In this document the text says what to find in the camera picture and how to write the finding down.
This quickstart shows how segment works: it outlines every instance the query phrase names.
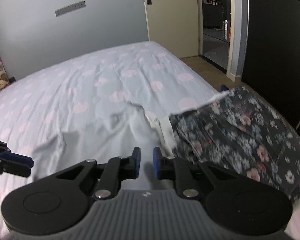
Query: bed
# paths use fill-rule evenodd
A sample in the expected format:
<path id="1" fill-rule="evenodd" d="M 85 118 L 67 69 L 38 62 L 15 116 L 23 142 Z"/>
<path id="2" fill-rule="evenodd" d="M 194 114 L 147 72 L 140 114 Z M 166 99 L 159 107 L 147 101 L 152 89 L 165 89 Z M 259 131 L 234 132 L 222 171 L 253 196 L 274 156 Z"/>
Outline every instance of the bed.
<path id="1" fill-rule="evenodd" d="M 34 167 L 27 179 L 0 176 L 0 205 L 20 186 L 85 159 L 106 163 L 128 156 L 134 146 L 141 147 L 139 179 L 124 181 L 122 188 L 172 187 L 154 178 L 152 153 L 160 140 L 146 116 L 196 108 L 216 94 L 151 41 L 86 54 L 19 80 L 0 92 L 0 140 L 31 156 Z M 0 213 L 0 238 L 7 233 Z"/>

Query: gray ribbed panel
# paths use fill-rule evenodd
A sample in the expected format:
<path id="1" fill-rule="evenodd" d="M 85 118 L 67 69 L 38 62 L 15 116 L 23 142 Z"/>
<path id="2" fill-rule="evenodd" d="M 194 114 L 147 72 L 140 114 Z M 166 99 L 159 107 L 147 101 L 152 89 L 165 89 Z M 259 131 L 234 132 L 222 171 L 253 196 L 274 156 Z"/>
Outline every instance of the gray ribbed panel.
<path id="1" fill-rule="evenodd" d="M 215 224 L 201 204 L 179 198 L 174 190 L 121 190 L 111 200 L 97 201 L 74 227 L 50 236 L 11 232 L 4 240 L 208 240 L 290 239 L 283 231 L 268 236 L 242 236 Z"/>

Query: electrical outlet panel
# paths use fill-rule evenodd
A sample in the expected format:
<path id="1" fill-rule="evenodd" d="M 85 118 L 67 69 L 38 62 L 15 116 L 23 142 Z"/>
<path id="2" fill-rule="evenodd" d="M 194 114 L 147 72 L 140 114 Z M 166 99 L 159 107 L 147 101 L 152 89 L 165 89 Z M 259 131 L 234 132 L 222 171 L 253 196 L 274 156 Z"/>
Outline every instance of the electrical outlet panel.
<path id="1" fill-rule="evenodd" d="M 55 13 L 56 13 L 56 16 L 58 17 L 60 15 L 63 15 L 65 13 L 83 8 L 85 6 L 86 6 L 86 2 L 81 1 L 81 2 L 78 2 L 78 3 L 74 3 L 74 4 L 71 4 L 71 5 L 65 6 L 65 7 L 61 8 L 59 10 L 56 10 Z"/>

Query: floral garment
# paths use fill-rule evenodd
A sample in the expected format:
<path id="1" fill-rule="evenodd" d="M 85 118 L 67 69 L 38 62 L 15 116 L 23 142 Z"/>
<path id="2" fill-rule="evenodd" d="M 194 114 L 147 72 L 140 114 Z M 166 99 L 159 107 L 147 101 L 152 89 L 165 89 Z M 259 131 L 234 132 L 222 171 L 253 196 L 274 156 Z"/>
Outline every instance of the floral garment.
<path id="1" fill-rule="evenodd" d="M 279 189 L 292 202 L 300 197 L 300 136 L 245 87 L 169 120 L 175 156 L 214 162 Z"/>

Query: beige door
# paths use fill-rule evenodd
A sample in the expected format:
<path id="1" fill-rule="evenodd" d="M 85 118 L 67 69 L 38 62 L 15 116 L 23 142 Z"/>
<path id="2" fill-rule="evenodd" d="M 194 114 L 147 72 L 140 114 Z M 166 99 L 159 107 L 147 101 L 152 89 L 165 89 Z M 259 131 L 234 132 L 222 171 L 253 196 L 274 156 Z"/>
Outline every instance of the beige door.
<path id="1" fill-rule="evenodd" d="M 197 0 L 145 0 L 145 7 L 151 41 L 178 58 L 198 55 Z"/>

